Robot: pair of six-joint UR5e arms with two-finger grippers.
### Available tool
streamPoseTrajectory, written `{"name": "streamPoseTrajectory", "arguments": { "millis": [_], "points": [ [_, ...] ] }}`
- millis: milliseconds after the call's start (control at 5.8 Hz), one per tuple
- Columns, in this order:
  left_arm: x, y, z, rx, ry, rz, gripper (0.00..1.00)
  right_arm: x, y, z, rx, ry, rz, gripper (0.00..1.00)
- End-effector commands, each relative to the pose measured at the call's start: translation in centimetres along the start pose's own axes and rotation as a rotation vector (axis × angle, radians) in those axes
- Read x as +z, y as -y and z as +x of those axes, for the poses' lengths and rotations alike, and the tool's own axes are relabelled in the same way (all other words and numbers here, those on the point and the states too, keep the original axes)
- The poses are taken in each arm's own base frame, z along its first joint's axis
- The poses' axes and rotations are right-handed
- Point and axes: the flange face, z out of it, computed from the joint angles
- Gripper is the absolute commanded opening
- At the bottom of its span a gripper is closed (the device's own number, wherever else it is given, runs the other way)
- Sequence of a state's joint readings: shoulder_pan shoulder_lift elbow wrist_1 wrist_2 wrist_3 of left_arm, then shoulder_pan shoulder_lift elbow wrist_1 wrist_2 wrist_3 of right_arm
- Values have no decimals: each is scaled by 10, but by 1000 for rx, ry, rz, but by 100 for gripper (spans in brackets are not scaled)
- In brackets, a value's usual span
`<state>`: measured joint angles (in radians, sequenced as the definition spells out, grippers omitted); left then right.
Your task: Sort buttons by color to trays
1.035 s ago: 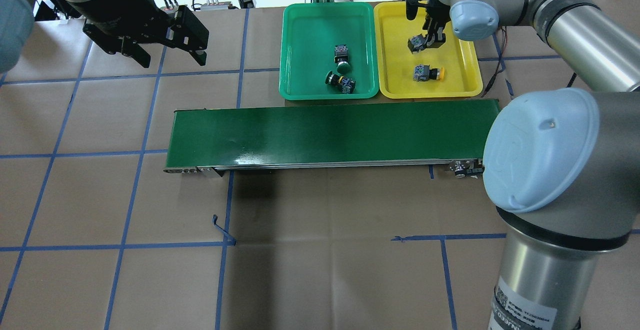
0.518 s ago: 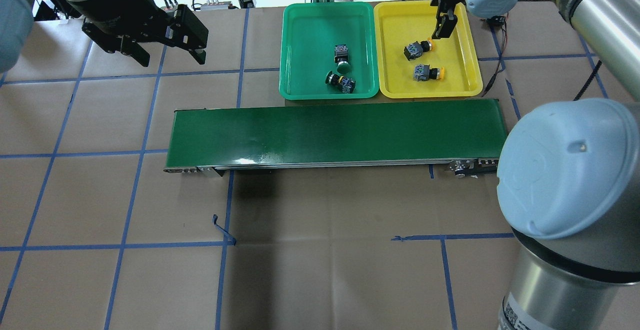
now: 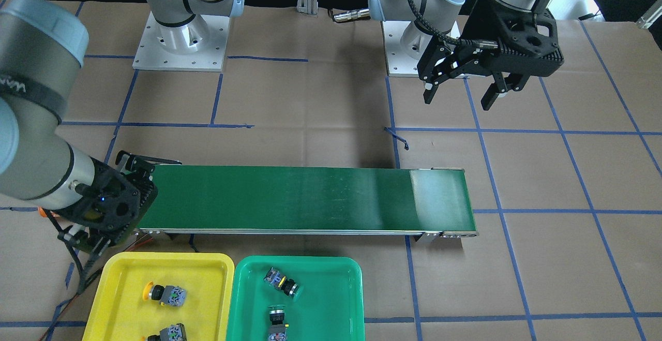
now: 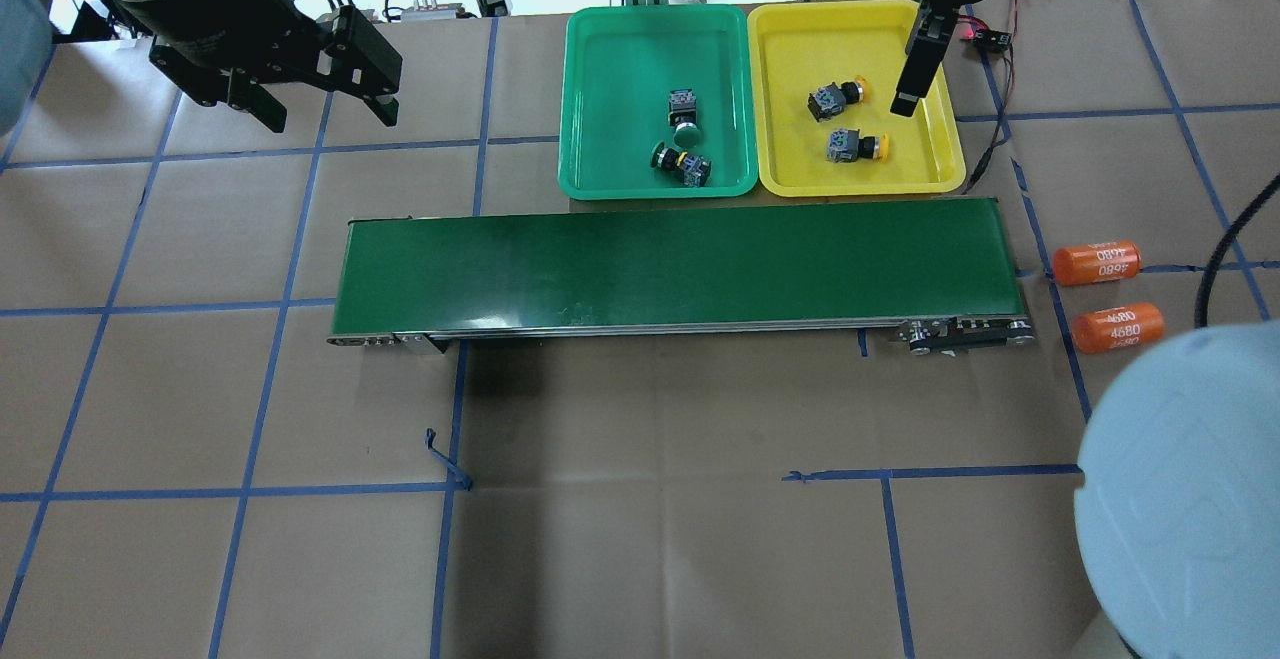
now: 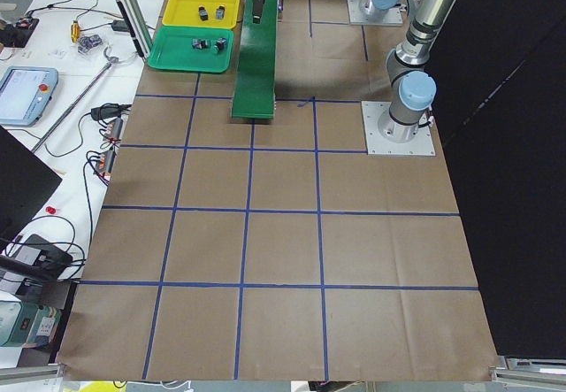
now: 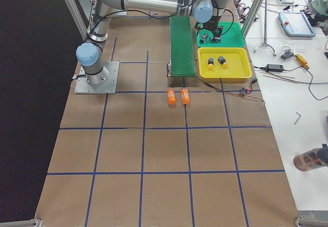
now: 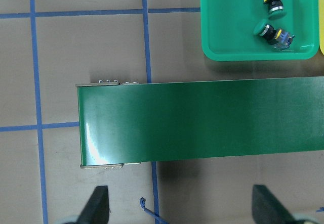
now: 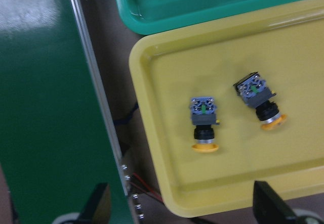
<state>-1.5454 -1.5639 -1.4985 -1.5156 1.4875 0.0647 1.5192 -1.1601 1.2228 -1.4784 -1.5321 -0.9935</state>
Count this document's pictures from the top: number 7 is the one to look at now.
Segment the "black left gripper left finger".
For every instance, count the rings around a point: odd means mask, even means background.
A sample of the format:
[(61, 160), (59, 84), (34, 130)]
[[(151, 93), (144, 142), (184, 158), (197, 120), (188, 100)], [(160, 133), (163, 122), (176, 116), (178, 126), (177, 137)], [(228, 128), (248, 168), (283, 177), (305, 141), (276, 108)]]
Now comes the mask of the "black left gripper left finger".
[(92, 192), (76, 223), (108, 223), (108, 186), (97, 186)]

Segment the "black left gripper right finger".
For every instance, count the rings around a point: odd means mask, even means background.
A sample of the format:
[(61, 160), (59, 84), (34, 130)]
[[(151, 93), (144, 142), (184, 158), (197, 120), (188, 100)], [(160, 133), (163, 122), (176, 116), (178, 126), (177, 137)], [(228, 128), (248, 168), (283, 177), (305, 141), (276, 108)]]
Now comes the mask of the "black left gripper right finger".
[(253, 185), (252, 217), (255, 223), (296, 223), (295, 218), (265, 185)]

